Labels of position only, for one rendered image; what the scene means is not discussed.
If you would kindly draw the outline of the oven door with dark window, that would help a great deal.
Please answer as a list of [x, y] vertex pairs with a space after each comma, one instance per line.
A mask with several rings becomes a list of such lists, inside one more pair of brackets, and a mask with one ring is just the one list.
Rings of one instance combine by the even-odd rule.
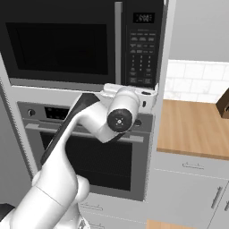
[[[122, 137], [144, 138], [142, 143], [109, 141], [71, 136], [66, 143], [66, 154], [76, 174], [89, 180], [90, 191], [117, 198], [144, 199], [148, 146], [153, 117], [141, 114], [141, 126], [133, 125]], [[76, 132], [89, 133], [81, 125]]]

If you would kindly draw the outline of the grey cupboard door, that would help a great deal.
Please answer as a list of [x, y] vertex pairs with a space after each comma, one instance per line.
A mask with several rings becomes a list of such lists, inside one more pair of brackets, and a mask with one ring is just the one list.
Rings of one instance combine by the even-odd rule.
[[227, 180], [155, 169], [149, 192], [148, 219], [207, 229], [217, 203], [211, 208], [217, 188]]
[[229, 183], [227, 184], [223, 196], [218, 203], [208, 229], [229, 229], [229, 209], [225, 211], [227, 201], [229, 201]]

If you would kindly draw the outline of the grey drawer front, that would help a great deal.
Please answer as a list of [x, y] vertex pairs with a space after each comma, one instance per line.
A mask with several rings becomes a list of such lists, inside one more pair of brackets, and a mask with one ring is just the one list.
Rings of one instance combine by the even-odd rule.
[[[192, 165], [202, 165], [204, 170], [183, 167], [188, 162]], [[205, 157], [193, 157], [165, 152], [157, 152], [154, 155], [156, 169], [186, 174], [204, 175], [229, 180], [229, 161]]]
[[99, 206], [103, 208], [103, 211], [97, 211], [93, 209], [82, 208], [80, 206], [81, 210], [90, 213], [101, 214], [103, 216], [113, 216], [115, 218], [136, 221], [139, 223], [145, 223], [147, 221], [147, 204], [142, 201], [90, 193], [89, 196], [82, 201], [82, 203], [85, 202], [88, 202], [90, 205], [99, 204]]

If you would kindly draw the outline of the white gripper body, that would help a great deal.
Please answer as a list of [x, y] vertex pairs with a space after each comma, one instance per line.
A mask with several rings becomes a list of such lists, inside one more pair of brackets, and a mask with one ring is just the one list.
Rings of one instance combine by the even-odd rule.
[[111, 83], [106, 83], [104, 85], [102, 93], [107, 94], [107, 95], [115, 95], [118, 91], [125, 90], [125, 89], [134, 92], [138, 96], [143, 96], [143, 97], [145, 96], [154, 97], [157, 95], [157, 90], [117, 85], [117, 84], [111, 84]]

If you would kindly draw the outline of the grey tall appliance cabinet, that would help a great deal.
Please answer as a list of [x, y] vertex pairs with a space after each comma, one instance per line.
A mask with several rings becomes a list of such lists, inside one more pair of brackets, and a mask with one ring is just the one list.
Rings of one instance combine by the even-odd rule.
[[[158, 82], [153, 90], [157, 90], [157, 95], [155, 97], [155, 104], [151, 111], [146, 113], [140, 113], [145, 115], [152, 115], [154, 117], [154, 122], [152, 124], [152, 130], [150, 133], [150, 140], [148, 146], [148, 162], [147, 162], [147, 172], [146, 172], [146, 183], [144, 199], [142, 202], [147, 204], [146, 216], [148, 219], [149, 211], [149, 192], [152, 190], [152, 182], [150, 181], [153, 177], [153, 172], [155, 170], [154, 165], [154, 155], [157, 151], [157, 138], [159, 132], [159, 124], [161, 117], [161, 107], [165, 88], [165, 77], [166, 69], [168, 64], [168, 56], [172, 35], [172, 28], [174, 22], [174, 10], [175, 10], [176, 0], [164, 0], [165, 4], [165, 18], [163, 23], [163, 31], [165, 33], [161, 50], [159, 53], [160, 62], [157, 66], [157, 77]], [[98, 94], [98, 98], [102, 101], [105, 106], [111, 103], [111, 99], [103, 97], [100, 92], [103, 90], [81, 90], [81, 89], [56, 89], [56, 88], [44, 88], [44, 87], [31, 87], [31, 86], [16, 86], [13, 85], [7, 75], [7, 71], [4, 66], [4, 60], [0, 54], [0, 86], [4, 93], [4, 99], [10, 109], [12, 115], [12, 123], [17, 131], [17, 137], [21, 143], [22, 156], [25, 161], [25, 165], [30, 172], [31, 179], [34, 178], [36, 173], [40, 171], [41, 166], [37, 166], [35, 158], [33, 156], [29, 139], [25, 132], [25, 128], [22, 122], [21, 114], [19, 111], [18, 104], [20, 102], [25, 103], [36, 103], [51, 106], [67, 106], [70, 110], [72, 103], [76, 98], [83, 92], [92, 92]], [[102, 224], [106, 229], [144, 229], [145, 223], [139, 223], [136, 221], [115, 218], [113, 216], [103, 216], [101, 214], [90, 213], [80, 209], [80, 204], [78, 204], [80, 213], [83, 217], [92, 224]]]

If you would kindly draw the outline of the grey built-in oven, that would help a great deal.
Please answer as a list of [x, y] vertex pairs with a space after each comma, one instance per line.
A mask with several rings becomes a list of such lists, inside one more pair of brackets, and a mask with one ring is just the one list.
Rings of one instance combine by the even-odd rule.
[[[69, 108], [25, 102], [18, 107], [36, 164], [41, 166], [40, 159]], [[91, 192], [143, 199], [153, 122], [151, 114], [139, 114], [119, 140], [107, 143], [97, 140], [80, 124], [74, 128], [66, 142], [66, 155], [75, 173], [89, 180]]]

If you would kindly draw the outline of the brown wooden block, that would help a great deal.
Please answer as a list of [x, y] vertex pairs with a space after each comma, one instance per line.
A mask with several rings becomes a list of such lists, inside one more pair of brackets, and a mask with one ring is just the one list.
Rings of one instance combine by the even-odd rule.
[[216, 108], [222, 118], [229, 119], [229, 88], [216, 102]]

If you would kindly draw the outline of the black microwave door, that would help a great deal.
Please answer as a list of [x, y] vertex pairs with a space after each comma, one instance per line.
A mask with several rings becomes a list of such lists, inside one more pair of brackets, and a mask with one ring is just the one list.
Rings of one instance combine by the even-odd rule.
[[16, 79], [115, 81], [114, 0], [0, 0], [0, 53]]

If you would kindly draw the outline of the black microwave oven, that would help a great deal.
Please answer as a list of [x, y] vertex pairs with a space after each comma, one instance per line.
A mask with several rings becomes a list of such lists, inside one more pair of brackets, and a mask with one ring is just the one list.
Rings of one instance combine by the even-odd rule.
[[[164, 38], [164, 0], [114, 0], [123, 3], [122, 75], [118, 85], [153, 89], [157, 85], [157, 66]], [[16, 86], [56, 89], [101, 90], [105, 84], [16, 79]]]

